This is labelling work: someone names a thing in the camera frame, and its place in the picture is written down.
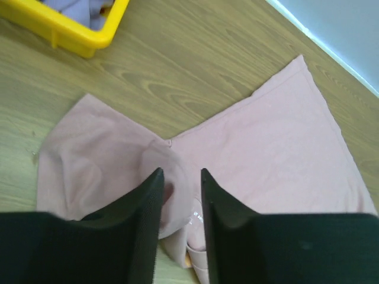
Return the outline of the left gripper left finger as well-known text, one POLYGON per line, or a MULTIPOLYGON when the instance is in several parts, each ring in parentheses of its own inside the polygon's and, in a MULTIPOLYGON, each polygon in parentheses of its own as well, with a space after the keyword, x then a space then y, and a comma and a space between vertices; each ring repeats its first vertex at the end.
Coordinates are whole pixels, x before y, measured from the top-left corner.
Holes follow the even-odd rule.
POLYGON ((164 176, 79 221, 47 212, 1 214, 2 283, 152 283, 164 176))

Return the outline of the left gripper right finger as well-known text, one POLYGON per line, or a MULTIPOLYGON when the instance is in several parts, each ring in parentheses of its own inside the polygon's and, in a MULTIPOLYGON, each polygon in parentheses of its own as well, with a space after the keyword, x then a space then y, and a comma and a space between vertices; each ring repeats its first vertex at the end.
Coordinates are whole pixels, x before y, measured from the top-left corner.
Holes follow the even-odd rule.
POLYGON ((201 197, 211 283, 377 283, 378 217, 259 214, 207 169, 201 197))

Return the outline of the pink t shirt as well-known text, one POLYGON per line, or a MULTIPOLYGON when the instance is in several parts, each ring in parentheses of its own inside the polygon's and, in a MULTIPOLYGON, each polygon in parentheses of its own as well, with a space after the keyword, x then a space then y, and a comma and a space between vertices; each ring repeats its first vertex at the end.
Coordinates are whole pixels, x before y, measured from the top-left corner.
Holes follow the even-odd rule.
POLYGON ((159 238, 208 283, 201 169, 256 212, 376 214, 370 193, 302 56, 250 97, 165 140, 85 95, 44 140, 37 209, 79 220, 165 176, 159 238))

